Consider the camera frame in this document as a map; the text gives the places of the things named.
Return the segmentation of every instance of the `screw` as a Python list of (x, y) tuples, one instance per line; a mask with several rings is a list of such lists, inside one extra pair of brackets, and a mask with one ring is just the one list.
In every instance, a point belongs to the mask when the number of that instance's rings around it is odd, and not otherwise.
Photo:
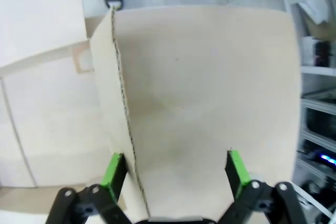
[(65, 192), (64, 195), (65, 195), (66, 197), (68, 197), (68, 196), (70, 196), (70, 194), (72, 194), (72, 191), (71, 191), (71, 190), (67, 190), (67, 191)]
[(256, 182), (256, 181), (253, 181), (253, 182), (252, 182), (252, 187), (253, 187), (254, 189), (259, 188), (259, 183)]
[(95, 193), (97, 193), (99, 191), (99, 187), (98, 186), (96, 186), (96, 187), (94, 187), (93, 189), (92, 189), (92, 192), (95, 194)]
[(279, 187), (283, 191), (287, 190), (287, 186), (285, 184), (280, 184)]

